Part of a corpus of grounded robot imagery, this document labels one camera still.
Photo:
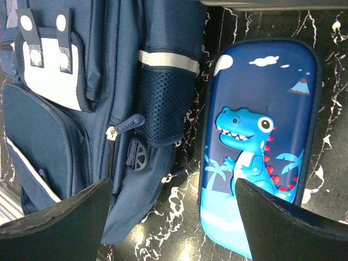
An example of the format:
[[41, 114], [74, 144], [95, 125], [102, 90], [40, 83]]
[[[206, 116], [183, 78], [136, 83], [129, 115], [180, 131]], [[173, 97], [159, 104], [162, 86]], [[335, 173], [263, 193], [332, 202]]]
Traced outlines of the blue dinosaur pencil case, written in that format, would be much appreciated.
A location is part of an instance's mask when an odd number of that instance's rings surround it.
[[245, 179], [300, 204], [321, 93], [313, 48], [295, 38], [236, 42], [212, 61], [198, 189], [210, 240], [251, 258], [235, 184]]

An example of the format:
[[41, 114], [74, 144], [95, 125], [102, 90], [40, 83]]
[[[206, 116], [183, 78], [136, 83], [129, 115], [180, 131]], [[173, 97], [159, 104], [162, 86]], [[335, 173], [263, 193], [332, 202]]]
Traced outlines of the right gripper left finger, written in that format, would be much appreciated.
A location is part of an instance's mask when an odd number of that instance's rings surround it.
[[1, 260], [97, 260], [112, 182], [1, 225]]

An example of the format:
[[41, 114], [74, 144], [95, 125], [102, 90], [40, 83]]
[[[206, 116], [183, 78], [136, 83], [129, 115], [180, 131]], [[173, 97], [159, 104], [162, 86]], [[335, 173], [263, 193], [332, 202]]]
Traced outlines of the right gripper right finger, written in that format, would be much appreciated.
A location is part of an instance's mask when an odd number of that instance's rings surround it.
[[347, 260], [347, 225], [236, 182], [237, 203], [253, 260]]

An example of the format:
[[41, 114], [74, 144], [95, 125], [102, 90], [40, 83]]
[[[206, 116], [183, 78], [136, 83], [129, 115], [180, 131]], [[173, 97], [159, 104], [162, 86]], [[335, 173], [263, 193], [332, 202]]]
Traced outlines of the navy blue student backpack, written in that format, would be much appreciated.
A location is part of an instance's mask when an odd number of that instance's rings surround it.
[[109, 178], [101, 242], [124, 241], [175, 162], [205, 19], [199, 1], [1, 1], [4, 130], [25, 214]]

